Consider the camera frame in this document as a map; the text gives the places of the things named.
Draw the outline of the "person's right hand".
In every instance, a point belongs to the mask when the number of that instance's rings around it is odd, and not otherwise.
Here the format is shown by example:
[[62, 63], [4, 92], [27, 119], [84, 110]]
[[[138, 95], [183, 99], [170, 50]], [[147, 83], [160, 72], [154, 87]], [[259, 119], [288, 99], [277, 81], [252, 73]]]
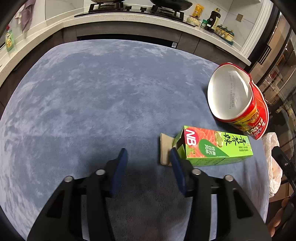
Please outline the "person's right hand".
[[267, 228], [268, 228], [268, 231], [269, 231], [271, 237], [274, 236], [275, 228], [280, 224], [281, 219], [282, 219], [282, 215], [284, 213], [284, 209], [287, 206], [289, 201], [290, 201], [290, 197], [288, 197], [282, 201], [281, 208], [277, 211], [275, 216], [268, 223]]

